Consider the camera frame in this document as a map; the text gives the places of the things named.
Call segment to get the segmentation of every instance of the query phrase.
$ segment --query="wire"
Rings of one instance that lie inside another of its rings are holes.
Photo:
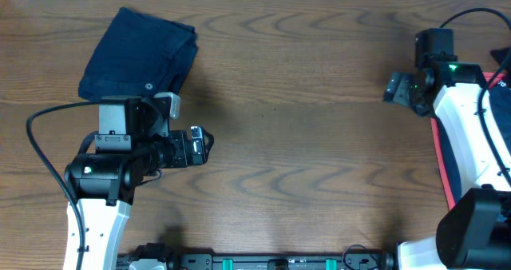
[[[377,269],[377,268],[379,267],[380,262],[378,261],[378,259],[376,259],[376,258],[373,256],[373,254],[369,253],[369,250],[367,250],[367,248],[365,248],[365,247],[364,247],[364,246],[362,246],[361,244],[353,244],[353,245],[351,245],[350,247],[348,247],[348,249],[344,250],[343,255],[341,256],[341,259],[342,259],[342,261],[343,261],[344,265],[345,265],[348,269],[350,269],[350,270],[355,270],[355,269],[354,269],[353,267],[351,267],[348,263],[346,263],[346,254],[347,254],[347,253],[348,253],[348,252],[349,252],[349,251],[350,251],[353,247],[359,247],[359,248],[362,248],[362,249],[366,250],[366,251],[367,251],[367,254],[369,254],[369,256],[371,257],[371,259],[372,259],[372,260],[374,260],[374,262],[376,263],[376,266],[375,266],[375,267],[373,267],[373,268],[369,268],[369,269],[367,269],[367,270],[375,270],[375,269]]]
[[[509,32],[511,33],[511,21],[509,20],[509,18],[507,18],[500,11],[493,10],[490,8],[485,8],[485,7],[473,8],[473,9],[462,11],[459,14],[455,14],[453,17],[447,19],[444,23],[442,23],[440,25],[440,28],[443,28],[449,22],[452,22],[454,19],[459,18],[462,15],[470,14],[473,12],[487,12],[487,13],[497,15],[500,19],[502,19],[505,22],[505,24],[508,26]],[[502,158],[497,151],[497,147],[495,147],[495,144],[493,143],[493,139],[489,134],[488,125],[486,124],[486,121],[485,121],[484,110],[482,108],[482,100],[485,96],[485,92],[488,91],[489,87],[492,85],[493,81],[495,81],[498,74],[501,73],[502,70],[506,69],[510,62],[511,62],[511,50],[508,51],[508,53],[505,55],[505,58],[502,61],[501,66],[497,69],[497,71],[495,71],[493,76],[489,79],[489,81],[486,83],[486,85],[482,88],[481,92],[479,93],[479,96],[477,97],[477,113],[479,116],[479,121],[481,122],[482,132],[485,134],[486,140],[488,141],[488,146],[489,146],[490,150],[492,151],[493,156],[495,157],[495,161],[497,161],[498,167],[501,169],[500,173],[502,173],[502,175],[504,175],[504,178],[507,180],[509,186],[511,186],[511,176],[509,175],[508,169],[505,167],[504,162],[502,161]]]
[[[32,122],[36,117],[41,116],[42,114],[50,113],[53,111],[61,110],[61,109],[68,109],[78,106],[85,106],[85,105],[96,105],[99,101],[94,102],[78,102],[78,103],[72,103],[68,105],[60,105],[55,106],[52,108],[44,109],[42,111],[39,111],[35,114],[32,114],[27,120],[26,120],[26,135],[29,137],[30,144],[32,147],[34,147],[35,152],[38,154],[39,158],[41,158],[42,162],[46,165],[46,168],[50,171],[51,175],[53,175],[53,178],[57,181],[58,185],[61,187],[62,191],[65,194],[65,197],[69,201],[69,204],[71,205],[71,208],[73,209],[74,216],[77,219],[77,225],[78,225],[78,232],[80,234],[80,244],[78,248],[78,259],[77,259],[77,270],[81,270],[81,263],[83,262],[83,255],[85,251],[85,227],[83,225],[83,220],[81,219],[80,212],[78,211],[77,207],[77,201],[75,197],[71,194],[70,190],[65,185],[65,182],[62,180],[61,176],[58,174],[57,170],[54,168],[54,166],[51,164],[50,160],[46,157],[46,155],[42,152],[41,148],[39,147],[38,143],[35,141],[34,135],[32,134]]]

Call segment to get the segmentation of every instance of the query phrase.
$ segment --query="dark blue fabric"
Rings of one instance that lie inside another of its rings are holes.
[[[193,26],[122,7],[94,50],[78,95],[96,101],[108,95],[178,94],[197,52],[196,38]]]
[[[511,151],[511,79],[505,78],[503,81],[495,85],[489,92],[489,104],[492,109],[493,117],[508,151]],[[444,159],[444,166],[456,203],[461,199],[461,178],[458,165],[454,159],[453,149],[450,145],[447,132],[440,120],[437,119],[438,128],[440,130],[440,146]]]

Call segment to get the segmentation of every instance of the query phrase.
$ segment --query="black cover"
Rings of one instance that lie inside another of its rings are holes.
[[[196,37],[193,26],[121,7],[90,58],[78,95],[96,101],[178,94],[197,52]]]

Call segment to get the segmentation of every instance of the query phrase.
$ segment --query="wooden table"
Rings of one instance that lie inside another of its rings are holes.
[[[433,235],[447,212],[430,125],[382,103],[414,70],[414,35],[509,0],[8,0],[0,17],[0,268],[59,269],[65,198],[26,118],[81,99],[77,85],[121,6],[196,26],[200,51],[174,129],[216,136],[202,167],[136,191],[121,251],[164,241],[215,252],[341,252]],[[488,14],[453,24],[461,59],[491,71],[509,35]],[[97,107],[34,124],[59,171]]]

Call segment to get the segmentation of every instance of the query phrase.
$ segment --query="red edge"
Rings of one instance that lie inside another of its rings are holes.
[[[493,73],[485,73],[485,79],[488,81],[492,77]],[[490,86],[494,87],[500,80],[504,78],[503,74],[499,74],[495,82]],[[449,205],[449,210],[451,210],[456,202],[454,202],[453,191],[450,188],[449,178],[447,178],[446,166],[444,165],[444,157],[442,156],[442,151],[440,148],[440,137],[438,130],[437,121],[434,118],[431,118],[431,130],[433,130],[433,141],[434,141],[434,150],[437,153],[437,162],[438,162],[438,170],[440,171],[440,178],[442,179],[442,183],[444,185],[444,191],[446,192],[447,204]]]

